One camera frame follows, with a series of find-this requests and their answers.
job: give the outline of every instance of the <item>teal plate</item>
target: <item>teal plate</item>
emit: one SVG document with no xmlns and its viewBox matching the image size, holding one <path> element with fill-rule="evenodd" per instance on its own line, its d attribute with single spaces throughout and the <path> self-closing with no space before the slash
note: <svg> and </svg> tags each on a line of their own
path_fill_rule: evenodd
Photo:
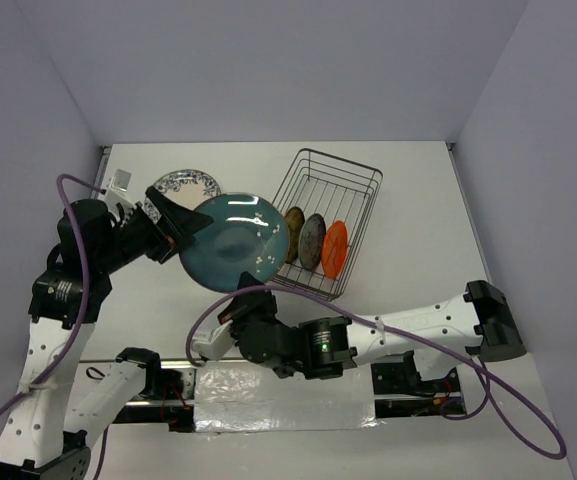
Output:
<svg viewBox="0 0 577 480">
<path fill-rule="evenodd" d="M 247 193 L 228 193 L 206 200 L 195 211 L 214 220 L 195 234 L 194 245 L 179 254 L 195 282 L 227 293 L 237 290 L 243 272 L 264 283 L 277 274 L 288 253 L 290 232 L 269 202 Z"/>
</svg>

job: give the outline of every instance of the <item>metal dish rack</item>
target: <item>metal dish rack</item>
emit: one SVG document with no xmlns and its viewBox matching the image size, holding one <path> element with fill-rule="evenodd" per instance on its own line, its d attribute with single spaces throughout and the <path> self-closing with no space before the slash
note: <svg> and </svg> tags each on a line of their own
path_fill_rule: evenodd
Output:
<svg viewBox="0 0 577 480">
<path fill-rule="evenodd" d="M 346 262 L 337 278 L 324 275 L 321 264 L 314 272 L 299 260 L 285 264 L 273 281 L 334 300 L 344 293 L 372 215 L 383 173 L 376 168 L 324 152 L 303 148 L 297 152 L 272 203 L 282 214 L 293 206 L 306 219 L 321 214 L 326 228 L 341 220 L 348 229 Z"/>
</svg>

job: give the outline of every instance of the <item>wall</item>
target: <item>wall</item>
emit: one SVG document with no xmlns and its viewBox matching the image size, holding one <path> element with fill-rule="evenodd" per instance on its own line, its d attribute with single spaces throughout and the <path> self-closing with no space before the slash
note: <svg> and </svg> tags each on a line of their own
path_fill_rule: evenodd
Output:
<svg viewBox="0 0 577 480">
<path fill-rule="evenodd" d="M 527 0 L 18 0 L 104 144 L 454 139 Z"/>
<path fill-rule="evenodd" d="M 55 177 L 92 180 L 97 158 L 41 44 L 15 3 L 0 0 L 0 405 L 21 373 L 32 282 L 57 239 Z"/>
<path fill-rule="evenodd" d="M 457 145 L 577 478 L 577 2 L 530 1 Z"/>
</svg>

